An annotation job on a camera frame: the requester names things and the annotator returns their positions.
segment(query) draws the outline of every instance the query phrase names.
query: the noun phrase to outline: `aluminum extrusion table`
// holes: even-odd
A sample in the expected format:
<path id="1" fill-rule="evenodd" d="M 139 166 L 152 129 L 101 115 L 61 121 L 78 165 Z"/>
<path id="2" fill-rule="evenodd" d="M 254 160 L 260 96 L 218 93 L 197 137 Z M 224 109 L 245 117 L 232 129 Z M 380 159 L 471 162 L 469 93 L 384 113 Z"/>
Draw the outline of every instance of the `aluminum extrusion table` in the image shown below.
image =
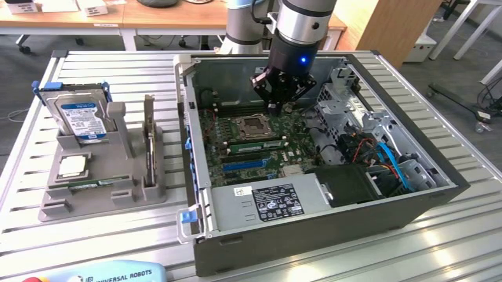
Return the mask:
<path id="1" fill-rule="evenodd" d="M 177 240 L 176 212 L 188 206 L 173 52 L 70 52 L 53 58 L 46 82 L 107 80 L 139 127 L 145 95 L 154 95 L 164 128 L 169 200 L 101 217 L 39 222 L 39 204 L 57 149 L 57 123 L 38 99 L 0 178 L 0 280 L 113 259 L 154 261 L 170 281 L 481 281 L 502 279 L 501 172 L 435 110 L 389 62 L 354 52 L 377 81 L 472 184 L 449 204 L 404 229 L 232 271 L 196 276 L 192 245 Z M 362 94 L 372 97 L 368 87 Z M 376 98 L 369 103 L 378 108 Z"/>

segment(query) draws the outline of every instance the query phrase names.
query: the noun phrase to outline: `warning label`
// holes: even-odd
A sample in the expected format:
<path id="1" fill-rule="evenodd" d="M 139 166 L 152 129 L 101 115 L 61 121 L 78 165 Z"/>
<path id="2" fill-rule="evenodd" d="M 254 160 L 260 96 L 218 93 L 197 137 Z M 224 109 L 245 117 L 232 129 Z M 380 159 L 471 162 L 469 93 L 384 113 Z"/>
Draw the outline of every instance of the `warning label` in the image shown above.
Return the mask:
<path id="1" fill-rule="evenodd" d="M 272 221 L 304 214 L 293 184 L 253 190 L 260 219 Z"/>

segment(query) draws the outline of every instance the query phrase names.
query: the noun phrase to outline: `wooden cabinet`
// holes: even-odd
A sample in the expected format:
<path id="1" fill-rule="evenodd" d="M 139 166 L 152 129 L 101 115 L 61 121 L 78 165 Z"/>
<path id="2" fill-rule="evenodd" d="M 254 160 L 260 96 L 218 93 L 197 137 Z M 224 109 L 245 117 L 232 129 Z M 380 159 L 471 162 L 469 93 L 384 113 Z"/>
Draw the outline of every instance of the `wooden cabinet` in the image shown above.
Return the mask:
<path id="1" fill-rule="evenodd" d="M 337 50 L 377 50 L 400 68 L 443 0 L 338 0 L 348 25 Z"/>

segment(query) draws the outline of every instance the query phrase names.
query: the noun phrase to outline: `white box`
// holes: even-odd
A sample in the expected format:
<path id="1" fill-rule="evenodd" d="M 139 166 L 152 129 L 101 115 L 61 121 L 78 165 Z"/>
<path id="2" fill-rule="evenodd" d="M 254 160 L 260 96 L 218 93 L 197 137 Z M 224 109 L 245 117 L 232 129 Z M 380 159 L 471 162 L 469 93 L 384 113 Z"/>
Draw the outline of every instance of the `white box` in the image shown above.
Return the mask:
<path id="1" fill-rule="evenodd" d="M 433 51 L 435 46 L 437 46 L 437 42 L 433 38 L 431 38 L 428 35 L 419 37 L 416 46 L 408 55 L 409 57 L 407 58 L 405 63 L 424 62 Z"/>
<path id="2" fill-rule="evenodd" d="M 7 4 L 9 10 L 11 14 L 21 14 L 21 13 L 35 13 L 39 12 L 38 6 L 35 3 L 19 3 L 19 4 Z"/>
<path id="3" fill-rule="evenodd" d="M 79 6 L 75 0 L 39 0 L 42 11 L 50 12 L 78 12 Z"/>
<path id="4" fill-rule="evenodd" d="M 86 16 L 109 14 L 107 4 L 103 0 L 78 0 L 78 2 Z"/>

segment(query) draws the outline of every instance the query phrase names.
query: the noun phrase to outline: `western digital hard drive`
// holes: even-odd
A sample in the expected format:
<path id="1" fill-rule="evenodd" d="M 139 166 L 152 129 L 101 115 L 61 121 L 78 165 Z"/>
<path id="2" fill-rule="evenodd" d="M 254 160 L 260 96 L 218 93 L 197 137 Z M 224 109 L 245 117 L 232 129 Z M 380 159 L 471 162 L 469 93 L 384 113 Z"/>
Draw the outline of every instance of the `western digital hard drive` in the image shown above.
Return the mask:
<path id="1" fill-rule="evenodd" d="M 75 135 L 79 143 L 107 140 L 107 132 L 115 131 L 114 120 L 107 117 L 111 102 L 109 84 L 63 85 L 49 83 L 37 91 L 57 120 L 63 135 Z"/>

